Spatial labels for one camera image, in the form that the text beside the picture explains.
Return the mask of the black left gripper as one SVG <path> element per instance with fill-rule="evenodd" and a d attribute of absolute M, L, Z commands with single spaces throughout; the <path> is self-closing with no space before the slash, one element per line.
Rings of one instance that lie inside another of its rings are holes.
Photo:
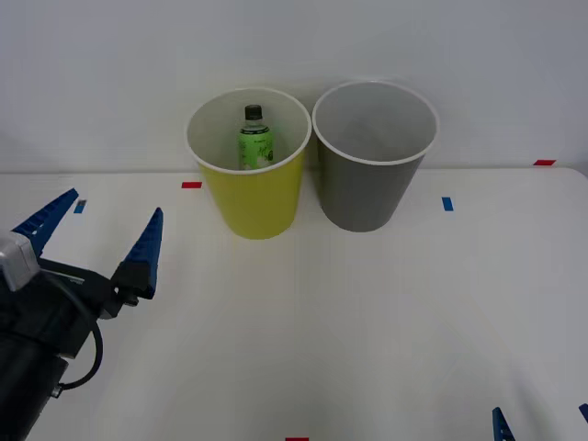
<path fill-rule="evenodd" d="M 13 229 L 26 237 L 35 256 L 78 199 L 71 188 Z M 137 306 L 151 300 L 157 284 L 164 213 L 157 208 L 138 241 L 119 263 L 112 278 L 82 268 L 43 259 L 41 271 L 26 286 L 9 289 L 1 269 L 1 359 L 11 361 L 27 353 L 77 357 L 91 328 L 74 303 L 79 301 L 93 322 L 118 316 L 123 304 Z"/>

